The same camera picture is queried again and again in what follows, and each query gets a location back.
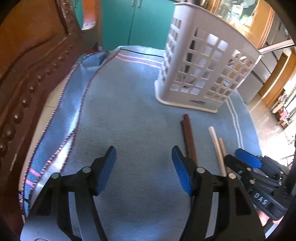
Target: white laundry basket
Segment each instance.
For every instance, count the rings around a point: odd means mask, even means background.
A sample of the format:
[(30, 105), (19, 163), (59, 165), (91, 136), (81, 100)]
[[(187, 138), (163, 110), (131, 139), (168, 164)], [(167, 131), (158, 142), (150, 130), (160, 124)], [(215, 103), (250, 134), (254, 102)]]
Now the white laundry basket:
[(216, 113), (261, 58), (228, 23), (190, 3), (176, 3), (155, 96), (165, 105)]

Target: white stripe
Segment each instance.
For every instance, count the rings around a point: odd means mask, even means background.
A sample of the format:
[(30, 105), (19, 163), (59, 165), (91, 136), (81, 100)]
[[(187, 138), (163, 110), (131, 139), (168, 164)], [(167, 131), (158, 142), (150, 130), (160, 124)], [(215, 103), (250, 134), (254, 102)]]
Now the white stripe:
[(243, 141), (243, 139), (242, 139), (242, 131), (241, 131), (240, 126), (239, 126), (239, 117), (238, 117), (237, 112), (236, 112), (236, 110), (235, 110), (235, 108), (234, 108), (234, 105), (233, 105), (233, 103), (232, 103), (231, 97), (229, 97), (229, 102), (230, 102), (231, 107), (232, 107), (232, 109), (233, 109), (233, 111), (234, 111), (234, 116), (235, 116), (235, 119), (236, 119), (236, 121), (237, 121), (237, 129), (238, 129), (238, 131), (239, 131), (239, 136), (240, 136), (241, 146), (242, 146), (241, 148), (244, 149), (244, 141)]
[(235, 124), (235, 117), (234, 117), (234, 114), (233, 114), (233, 112), (232, 112), (232, 110), (231, 110), (231, 108), (230, 108), (230, 105), (229, 105), (228, 100), (226, 100), (226, 104), (227, 104), (228, 109), (229, 109), (229, 111), (230, 111), (230, 114), (231, 114), (231, 116), (232, 116), (233, 126), (234, 126), (235, 132), (236, 132), (236, 134), (237, 134), (237, 144), (238, 144), (239, 148), (241, 148), (242, 146), (241, 146), (241, 142), (240, 142), (240, 138), (239, 138), (239, 131), (238, 131), (238, 129), (237, 129), (237, 125)]

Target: cabinet handle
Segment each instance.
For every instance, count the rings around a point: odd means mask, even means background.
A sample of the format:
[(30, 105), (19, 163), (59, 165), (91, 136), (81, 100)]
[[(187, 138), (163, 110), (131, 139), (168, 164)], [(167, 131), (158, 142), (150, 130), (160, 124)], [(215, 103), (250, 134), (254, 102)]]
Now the cabinet handle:
[(142, 6), (142, 0), (138, 0), (138, 8), (141, 8)]

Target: blue gripper pad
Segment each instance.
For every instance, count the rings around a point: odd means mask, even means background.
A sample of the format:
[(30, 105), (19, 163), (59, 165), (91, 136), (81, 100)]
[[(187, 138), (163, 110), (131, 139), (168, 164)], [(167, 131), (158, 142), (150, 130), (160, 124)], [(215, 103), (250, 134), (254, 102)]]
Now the blue gripper pad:
[(183, 190), (190, 195), (192, 193), (192, 188), (190, 184), (190, 175), (185, 167), (185, 164), (182, 160), (183, 154), (178, 148), (178, 146), (174, 146), (172, 148), (172, 160), (177, 172), (177, 175), (179, 177), (179, 181), (181, 183), (181, 186)]
[(249, 153), (243, 149), (237, 149), (235, 151), (234, 155), (237, 159), (244, 162), (245, 164), (248, 164), (249, 166), (251, 166), (253, 168), (262, 167), (262, 163), (258, 157), (252, 155), (251, 153)]
[(104, 157), (98, 158), (97, 165), (101, 167), (101, 171), (98, 174), (98, 186), (96, 188), (97, 194), (100, 194), (104, 191), (107, 182), (109, 180), (111, 171), (114, 167), (116, 160), (116, 149), (113, 146), (110, 146)]

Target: blue carpet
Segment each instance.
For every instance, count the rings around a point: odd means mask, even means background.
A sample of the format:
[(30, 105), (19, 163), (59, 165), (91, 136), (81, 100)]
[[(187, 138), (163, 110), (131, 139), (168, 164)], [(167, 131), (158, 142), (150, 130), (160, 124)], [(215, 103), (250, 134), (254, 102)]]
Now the blue carpet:
[[(106, 189), (94, 199), (108, 239), (179, 240), (189, 214), (189, 197), (178, 180), (171, 150), (178, 145), (185, 153), (180, 125), (183, 115), (187, 113), (191, 119), (199, 165), (212, 174), (220, 171), (209, 126), (223, 138), (228, 154), (243, 148), (261, 155), (256, 131), (238, 93), (233, 93), (216, 114), (161, 105), (154, 96), (154, 81), (163, 51), (122, 48), (129, 51), (92, 55), (74, 72), (31, 165), (36, 162), (35, 170), (37, 166), (42, 169), (78, 125), (63, 175), (89, 166), (111, 145), (117, 151)], [(30, 188), (25, 185), (26, 198)], [(73, 212), (72, 219), (78, 233)]]

